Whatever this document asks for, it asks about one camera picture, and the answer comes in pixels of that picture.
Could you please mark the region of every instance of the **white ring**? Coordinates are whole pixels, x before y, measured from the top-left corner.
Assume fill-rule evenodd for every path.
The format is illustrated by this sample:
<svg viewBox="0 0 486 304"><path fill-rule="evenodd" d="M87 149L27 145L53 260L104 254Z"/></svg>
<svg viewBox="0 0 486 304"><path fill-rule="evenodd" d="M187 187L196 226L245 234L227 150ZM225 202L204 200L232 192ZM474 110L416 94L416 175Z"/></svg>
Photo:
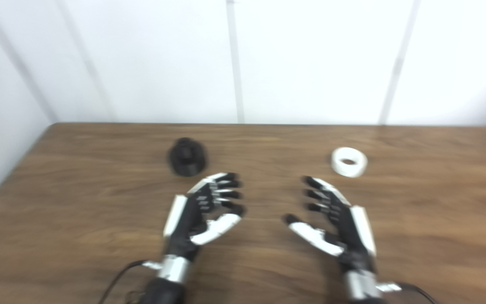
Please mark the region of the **white ring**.
<svg viewBox="0 0 486 304"><path fill-rule="evenodd" d="M367 168L367 157L361 151L354 148L338 148L331 154L331 166L333 170L346 177L359 177Z"/></svg>

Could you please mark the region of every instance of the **wood grain tabletop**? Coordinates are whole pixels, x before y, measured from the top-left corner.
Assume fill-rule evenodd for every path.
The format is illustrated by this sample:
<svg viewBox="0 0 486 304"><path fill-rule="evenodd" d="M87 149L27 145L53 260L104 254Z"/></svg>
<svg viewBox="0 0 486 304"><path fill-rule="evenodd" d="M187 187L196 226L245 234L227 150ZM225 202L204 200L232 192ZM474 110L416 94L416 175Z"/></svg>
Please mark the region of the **wood grain tabletop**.
<svg viewBox="0 0 486 304"><path fill-rule="evenodd" d="M171 173L179 137L208 150L201 175ZM364 152L362 177L332 171L338 147ZM121 267L162 256L173 196L217 172L239 173L245 218L204 246L188 304L346 303L334 258L281 222L303 210L302 175L367 208L380 281L419 285L441 304L486 304L486 127L60 123L0 187L0 304L95 304ZM154 273L133 269L107 304ZM417 294L392 304L426 303Z"/></svg>

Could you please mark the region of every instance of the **black cable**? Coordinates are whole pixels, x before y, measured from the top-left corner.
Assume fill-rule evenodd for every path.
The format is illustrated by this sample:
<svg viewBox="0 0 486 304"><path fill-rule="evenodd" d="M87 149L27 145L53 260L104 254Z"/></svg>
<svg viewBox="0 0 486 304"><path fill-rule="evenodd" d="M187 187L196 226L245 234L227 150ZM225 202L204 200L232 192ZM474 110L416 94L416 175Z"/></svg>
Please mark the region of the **black cable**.
<svg viewBox="0 0 486 304"><path fill-rule="evenodd" d="M395 282L395 284L399 285L399 287L402 290L412 290L414 292L418 292L422 294L429 302L432 304L439 304L438 301L434 300L433 297L430 296L430 294L426 293L423 289L417 287L416 285L408 284L408 283L401 283L401 282Z"/></svg>
<svg viewBox="0 0 486 304"><path fill-rule="evenodd" d="M127 266L125 266L121 271L114 277L110 285L108 285L108 288L106 288L104 294L102 297L100 297L99 303L98 304L103 304L104 301L106 301L106 298L108 298L108 295L112 291L112 288L116 285L117 281L121 279L121 277L131 268L136 267L136 266L141 266L143 263L147 262L147 260L140 260L140 261L134 261L132 263L129 263Z"/></svg>

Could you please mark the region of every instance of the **white backdrop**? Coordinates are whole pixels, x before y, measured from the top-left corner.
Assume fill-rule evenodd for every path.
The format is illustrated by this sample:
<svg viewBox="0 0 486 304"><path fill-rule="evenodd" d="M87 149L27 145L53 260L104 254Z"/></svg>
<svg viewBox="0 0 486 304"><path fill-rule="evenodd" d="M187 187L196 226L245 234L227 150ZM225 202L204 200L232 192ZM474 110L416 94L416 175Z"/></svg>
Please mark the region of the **white backdrop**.
<svg viewBox="0 0 486 304"><path fill-rule="evenodd" d="M486 0L0 0L0 181L72 121L486 125Z"/></svg>

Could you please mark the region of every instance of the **silver cylindrical joint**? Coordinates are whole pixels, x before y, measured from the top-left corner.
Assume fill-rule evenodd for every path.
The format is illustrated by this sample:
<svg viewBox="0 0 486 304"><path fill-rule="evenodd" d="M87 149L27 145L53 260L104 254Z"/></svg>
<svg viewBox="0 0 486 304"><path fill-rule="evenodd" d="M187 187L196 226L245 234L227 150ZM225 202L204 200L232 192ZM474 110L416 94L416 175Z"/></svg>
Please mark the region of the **silver cylindrical joint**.
<svg viewBox="0 0 486 304"><path fill-rule="evenodd" d="M187 277L187 272L191 262L182 256L167 254L162 260L162 269L157 274L168 281L183 284Z"/></svg>
<svg viewBox="0 0 486 304"><path fill-rule="evenodd" d="M352 301L381 297L380 291L376 288L376 276L370 271L348 271L344 279L348 298Z"/></svg>

